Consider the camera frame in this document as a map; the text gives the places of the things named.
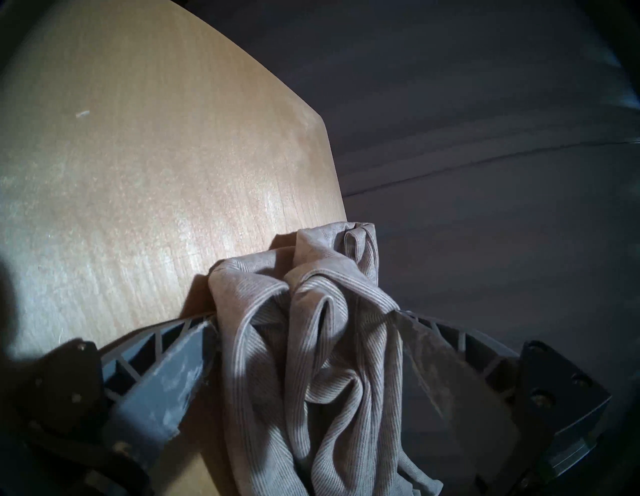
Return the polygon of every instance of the light wood surface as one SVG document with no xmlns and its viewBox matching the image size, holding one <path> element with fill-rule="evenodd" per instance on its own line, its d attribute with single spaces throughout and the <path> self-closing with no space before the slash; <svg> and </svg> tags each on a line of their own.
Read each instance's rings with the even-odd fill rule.
<svg viewBox="0 0 640 496">
<path fill-rule="evenodd" d="M 201 310 L 210 303 L 203 275 L 217 260 L 344 219 L 320 117 L 169 0 L 58 2 L 5 68 L 9 360 L 73 337 L 101 347 Z M 211 398 L 189 413 L 200 415 L 190 440 L 174 443 L 184 456 L 164 472 L 170 493 L 215 493 L 210 473 L 223 455 L 205 447 L 221 440 Z"/>
</svg>

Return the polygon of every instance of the fabric fold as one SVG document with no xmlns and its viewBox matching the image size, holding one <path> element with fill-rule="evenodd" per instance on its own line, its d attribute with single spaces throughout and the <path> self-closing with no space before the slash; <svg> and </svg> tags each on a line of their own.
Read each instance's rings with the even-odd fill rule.
<svg viewBox="0 0 640 496">
<path fill-rule="evenodd" d="M 209 288 L 241 495 L 440 491 L 400 447 L 398 306 L 378 287 L 373 225 L 302 229 L 293 247 L 223 260 Z"/>
</svg>

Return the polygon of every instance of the gray cloth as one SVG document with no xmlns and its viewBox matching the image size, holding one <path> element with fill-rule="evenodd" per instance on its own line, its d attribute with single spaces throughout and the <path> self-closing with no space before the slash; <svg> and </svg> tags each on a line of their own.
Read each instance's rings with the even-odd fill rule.
<svg viewBox="0 0 640 496">
<path fill-rule="evenodd" d="M 295 246 L 224 260 L 209 287 L 242 496 L 440 492 L 400 446 L 398 306 L 378 288 L 373 225 L 300 230 Z"/>
</svg>

